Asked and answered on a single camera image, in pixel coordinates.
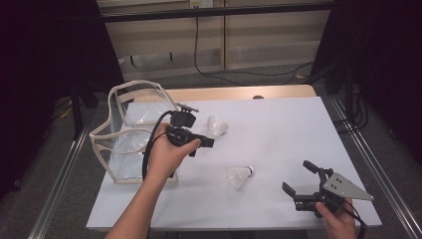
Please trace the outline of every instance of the metal bracket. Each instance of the metal bracket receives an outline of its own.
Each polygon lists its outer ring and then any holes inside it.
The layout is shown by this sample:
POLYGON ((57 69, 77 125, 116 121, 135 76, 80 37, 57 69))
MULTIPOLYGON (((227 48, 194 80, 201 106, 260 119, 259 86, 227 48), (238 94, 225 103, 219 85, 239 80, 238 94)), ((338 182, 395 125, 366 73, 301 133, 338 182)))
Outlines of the metal bracket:
POLYGON ((350 197, 373 201, 373 196, 353 184, 350 180, 335 172, 323 185, 323 189, 340 197, 350 197))

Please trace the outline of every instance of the white tabletop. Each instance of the white tabletop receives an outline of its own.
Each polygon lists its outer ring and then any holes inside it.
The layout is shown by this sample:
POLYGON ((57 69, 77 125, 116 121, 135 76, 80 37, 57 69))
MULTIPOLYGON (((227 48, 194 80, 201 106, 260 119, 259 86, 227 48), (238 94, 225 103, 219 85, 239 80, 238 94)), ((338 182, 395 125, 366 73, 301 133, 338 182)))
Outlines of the white tabletop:
MULTIPOLYGON (((213 148, 199 148, 178 169, 158 199, 151 228, 156 230, 265 230, 323 227, 312 212, 299 212, 282 189, 318 191, 318 176, 304 160, 332 168, 364 188, 320 98, 189 102, 199 109, 192 128, 205 134, 209 116, 228 123, 213 148), (227 179, 231 166, 253 166, 240 190, 227 179)), ((113 184, 106 174, 88 228, 109 230, 138 184, 113 184)), ((381 225, 370 201, 353 204, 368 226, 381 225)))

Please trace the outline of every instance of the white mesh bag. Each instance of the white mesh bag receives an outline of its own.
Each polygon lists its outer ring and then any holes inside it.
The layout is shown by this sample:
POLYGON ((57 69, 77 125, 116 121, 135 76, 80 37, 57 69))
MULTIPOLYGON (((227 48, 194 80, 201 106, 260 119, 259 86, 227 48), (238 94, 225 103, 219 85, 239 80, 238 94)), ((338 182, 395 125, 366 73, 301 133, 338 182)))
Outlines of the white mesh bag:
POLYGON ((159 84, 133 81, 110 90, 108 118, 90 138, 114 183, 142 181, 143 152, 155 123, 167 111, 177 107, 159 84))

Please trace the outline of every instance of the badminton shuttlecock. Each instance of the badminton shuttlecock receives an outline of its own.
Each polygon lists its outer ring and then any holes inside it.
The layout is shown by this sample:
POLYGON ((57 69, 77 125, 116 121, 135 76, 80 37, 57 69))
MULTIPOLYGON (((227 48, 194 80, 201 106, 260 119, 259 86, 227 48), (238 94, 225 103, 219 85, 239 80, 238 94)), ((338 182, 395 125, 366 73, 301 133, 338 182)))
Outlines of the badminton shuttlecock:
POLYGON ((239 189, 243 183, 252 176, 254 168, 252 166, 247 167, 230 167, 227 169, 227 177, 234 187, 239 189))
POLYGON ((216 138, 225 133, 229 126, 226 122, 220 120, 218 117, 210 116, 207 122, 207 136, 216 138))

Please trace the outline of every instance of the forearm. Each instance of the forearm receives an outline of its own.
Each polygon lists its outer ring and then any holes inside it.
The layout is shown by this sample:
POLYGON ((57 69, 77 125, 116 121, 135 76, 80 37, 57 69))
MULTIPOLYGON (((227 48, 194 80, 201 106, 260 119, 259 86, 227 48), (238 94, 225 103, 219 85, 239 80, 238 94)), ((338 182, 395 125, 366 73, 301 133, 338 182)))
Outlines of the forearm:
POLYGON ((106 238, 146 238, 165 179, 148 175, 106 238))

